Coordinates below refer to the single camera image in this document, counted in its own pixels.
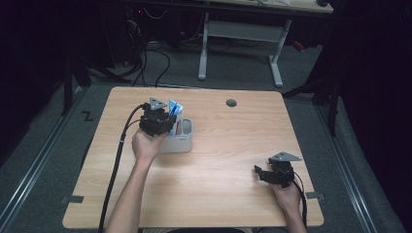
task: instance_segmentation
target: person's right arm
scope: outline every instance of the person's right arm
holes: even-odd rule
[[[285,214],[289,232],[307,233],[299,209],[299,190],[292,184],[285,188],[281,188],[279,185],[273,183],[270,183],[269,186],[275,192],[278,205]]]

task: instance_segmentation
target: forearm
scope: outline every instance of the forearm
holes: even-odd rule
[[[133,170],[121,192],[106,232],[137,232],[139,228],[143,190],[151,161],[136,161]]]
[[[291,233],[306,233],[306,227],[303,224],[302,216],[299,211],[285,211],[285,219]]]

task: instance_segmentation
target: table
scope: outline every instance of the table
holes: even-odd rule
[[[210,0],[212,3],[225,3],[225,4],[237,4],[247,5],[250,7],[260,6],[263,8],[273,9],[285,9],[285,10],[300,10],[312,13],[327,13],[331,14],[333,9],[330,5],[326,7],[319,6],[316,1],[312,0],[291,0],[289,5],[280,3],[276,0],[264,0],[264,1],[250,1],[250,0]],[[273,55],[269,56],[269,64],[272,70],[273,80],[277,87],[283,87],[281,74],[278,67],[278,59],[282,51],[282,47],[288,36],[292,21],[287,19],[283,26],[267,26],[256,25],[249,23],[229,22],[221,20],[209,20],[209,14],[205,14],[204,26],[203,26],[203,43],[202,52],[200,54],[199,74],[200,80],[206,79],[207,73],[207,43],[208,37],[227,37],[243,40],[255,40],[263,42],[276,43],[276,49]]]
[[[69,203],[65,227],[98,227],[121,131],[131,111],[151,96],[184,106],[182,117],[193,122],[193,148],[155,159],[144,191],[141,227],[285,226],[274,194],[253,170],[254,165],[269,170],[267,158],[280,151],[303,157],[292,166],[305,191],[314,191],[279,92],[115,87],[73,191],[83,202]],[[227,99],[237,106],[228,107]],[[106,221],[134,163],[131,137],[137,127],[127,132]],[[308,200],[308,225],[323,221],[318,200]]]

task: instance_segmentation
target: gray carpet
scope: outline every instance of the gray carpet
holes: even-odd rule
[[[279,60],[285,85],[284,88],[279,89],[274,86],[266,55],[255,55],[256,51],[268,53],[271,45],[264,44],[249,48],[241,43],[246,42],[232,45],[225,52],[209,53],[208,77],[203,82],[197,79],[199,48],[176,50],[163,46],[159,51],[169,55],[171,64],[160,83],[286,92],[305,82],[322,50],[322,48],[315,48],[298,52],[294,48],[285,47]],[[219,45],[211,49],[221,50],[225,47]],[[148,52],[148,66],[145,72],[147,83],[155,82],[157,76],[166,67],[166,61],[167,59],[161,54]],[[97,127],[109,91],[116,85],[121,84],[93,79],[92,86],[84,90],[85,96],[68,118],[51,149],[50,159],[21,206],[9,232],[96,232],[95,229],[72,230],[62,226],[61,221],[67,208],[64,197],[70,196],[74,189],[87,145]],[[33,120],[29,132],[9,161],[1,167],[0,207],[2,210],[6,208],[18,184],[59,120],[62,96],[63,92],[60,88],[48,106]],[[325,223],[319,227],[310,227],[309,232],[363,232],[351,196],[339,173],[334,155],[335,147],[325,130],[325,122],[319,115],[319,108],[314,107],[308,97],[310,94],[301,94],[287,99],[286,104],[313,185],[325,197],[320,201]],[[86,120],[85,112],[89,112],[92,121]],[[362,156],[341,102],[336,132],[335,140],[356,178],[360,192],[365,197],[377,232],[404,232]],[[265,229],[263,232],[284,232],[284,230],[273,228]]]

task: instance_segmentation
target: hand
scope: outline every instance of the hand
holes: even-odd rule
[[[275,192],[278,205],[285,213],[299,213],[300,194],[293,183],[285,188],[274,183],[269,183],[269,186]]]
[[[152,137],[147,135],[143,130],[138,129],[133,135],[131,142],[136,161],[144,160],[150,163],[153,162],[157,156],[160,144],[165,137],[166,133]]]

